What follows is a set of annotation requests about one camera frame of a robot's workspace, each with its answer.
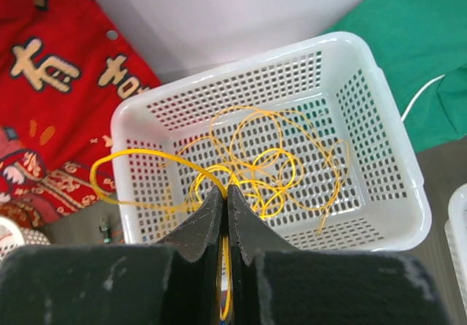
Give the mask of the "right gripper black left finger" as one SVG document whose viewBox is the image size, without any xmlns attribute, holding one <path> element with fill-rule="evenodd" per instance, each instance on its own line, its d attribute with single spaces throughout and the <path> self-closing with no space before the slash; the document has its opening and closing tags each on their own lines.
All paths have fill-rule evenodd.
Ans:
<svg viewBox="0 0 467 325">
<path fill-rule="evenodd" d="M 218 324 L 225 199 L 155 244 L 29 245 L 1 263 L 3 324 Z"/>
</svg>

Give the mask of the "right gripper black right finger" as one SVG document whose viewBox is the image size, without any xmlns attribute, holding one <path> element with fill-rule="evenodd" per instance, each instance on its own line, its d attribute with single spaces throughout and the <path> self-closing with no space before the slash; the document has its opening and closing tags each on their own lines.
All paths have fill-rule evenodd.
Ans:
<svg viewBox="0 0 467 325">
<path fill-rule="evenodd" d="M 235 324 L 448 324 L 426 268 L 405 253 L 303 251 L 237 186 L 226 207 Z"/>
</svg>

